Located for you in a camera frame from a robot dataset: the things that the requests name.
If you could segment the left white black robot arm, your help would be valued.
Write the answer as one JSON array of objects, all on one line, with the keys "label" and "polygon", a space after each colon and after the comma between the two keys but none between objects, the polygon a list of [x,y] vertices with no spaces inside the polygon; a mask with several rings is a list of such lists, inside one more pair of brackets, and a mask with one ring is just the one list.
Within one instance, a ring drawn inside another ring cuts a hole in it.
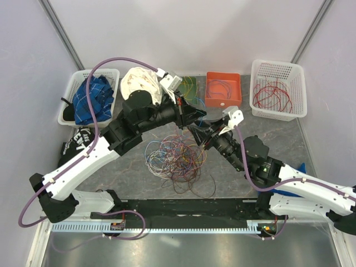
[{"label": "left white black robot arm", "polygon": [[114,191],[83,192],[76,188],[101,167],[141,143],[144,132],[172,122],[182,129],[206,115],[206,111],[190,105],[182,96],[174,94],[174,98],[164,94],[158,104],[153,103],[147,91],[131,93],[122,103],[117,118],[82,152],[47,175],[31,176],[30,183],[47,219],[58,223],[74,214],[92,212],[118,218],[122,205]]}]

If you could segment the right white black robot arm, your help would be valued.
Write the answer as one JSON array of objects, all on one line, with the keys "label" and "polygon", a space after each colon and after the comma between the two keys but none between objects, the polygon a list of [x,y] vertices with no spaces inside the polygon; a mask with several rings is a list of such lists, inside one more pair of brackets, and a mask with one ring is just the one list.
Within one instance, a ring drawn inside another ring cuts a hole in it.
[{"label": "right white black robot arm", "polygon": [[355,235],[355,187],[333,184],[305,174],[269,156],[269,148],[257,136],[239,139],[223,118],[202,126],[189,125],[196,143],[215,148],[236,171],[242,171],[253,189],[260,193],[256,215],[322,218],[336,229]]}]

